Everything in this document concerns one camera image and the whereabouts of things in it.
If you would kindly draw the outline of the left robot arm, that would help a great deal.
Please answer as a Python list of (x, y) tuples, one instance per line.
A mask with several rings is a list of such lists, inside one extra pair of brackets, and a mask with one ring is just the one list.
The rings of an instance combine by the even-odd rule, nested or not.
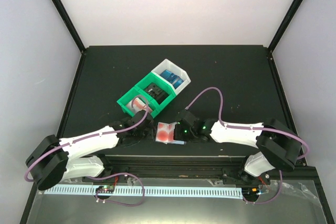
[(154, 134), (154, 119), (149, 112), (115, 121), (99, 130), (69, 138), (46, 136), (26, 159), (24, 179), (39, 190), (78, 177), (96, 177), (108, 181), (113, 169), (103, 150), (129, 147)]

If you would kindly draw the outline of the green bin with red cards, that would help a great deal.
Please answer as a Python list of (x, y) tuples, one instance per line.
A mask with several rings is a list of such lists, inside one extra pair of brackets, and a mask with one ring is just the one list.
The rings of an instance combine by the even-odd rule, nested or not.
[(150, 114), (155, 118), (159, 114), (159, 104), (154, 98), (138, 87), (131, 88), (117, 100), (117, 104), (121, 107), (122, 111), (130, 116), (134, 116), (140, 110), (146, 110), (146, 102), (148, 103)]

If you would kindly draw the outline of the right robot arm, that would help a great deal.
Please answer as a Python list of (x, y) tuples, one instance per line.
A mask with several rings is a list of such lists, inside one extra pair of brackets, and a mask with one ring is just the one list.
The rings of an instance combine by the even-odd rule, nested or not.
[(232, 143), (256, 148), (257, 153), (246, 156), (240, 168), (226, 172), (230, 180), (242, 185), (252, 185), (257, 177), (274, 169), (293, 171), (302, 147), (298, 136), (275, 119), (256, 124), (228, 123), (200, 119), (189, 110), (178, 114), (173, 136), (185, 142)]

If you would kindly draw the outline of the green bin with black cards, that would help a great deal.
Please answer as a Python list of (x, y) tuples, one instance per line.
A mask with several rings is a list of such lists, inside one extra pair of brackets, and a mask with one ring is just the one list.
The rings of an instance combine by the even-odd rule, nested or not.
[(160, 113), (175, 97), (173, 88), (161, 77), (150, 72), (136, 85), (146, 98), (152, 111)]

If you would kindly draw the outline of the white bin with blue cards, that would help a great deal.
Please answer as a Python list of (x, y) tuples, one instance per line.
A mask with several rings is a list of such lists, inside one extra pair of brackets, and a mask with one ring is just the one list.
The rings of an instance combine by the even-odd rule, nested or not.
[(168, 59), (164, 59), (151, 72), (166, 82), (176, 95), (191, 83), (187, 72)]

